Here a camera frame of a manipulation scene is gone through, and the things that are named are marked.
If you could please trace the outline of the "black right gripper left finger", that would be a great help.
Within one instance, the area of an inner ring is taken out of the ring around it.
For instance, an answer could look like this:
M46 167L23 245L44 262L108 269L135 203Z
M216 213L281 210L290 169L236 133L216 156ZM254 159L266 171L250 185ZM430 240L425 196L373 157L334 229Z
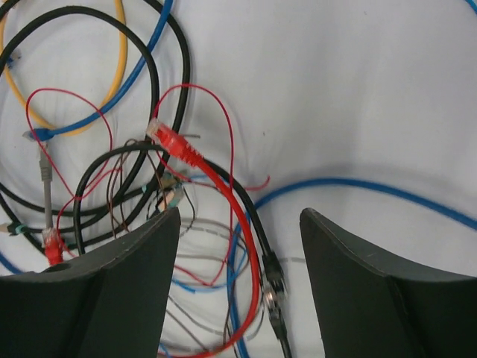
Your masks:
M1 279L3 357L155 357L178 209L43 272Z

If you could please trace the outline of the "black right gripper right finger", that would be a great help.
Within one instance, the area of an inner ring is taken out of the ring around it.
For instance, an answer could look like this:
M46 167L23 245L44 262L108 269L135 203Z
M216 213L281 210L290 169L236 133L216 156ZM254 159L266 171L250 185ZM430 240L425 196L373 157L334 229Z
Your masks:
M476 279L391 253L318 211L300 232L327 357L474 357Z

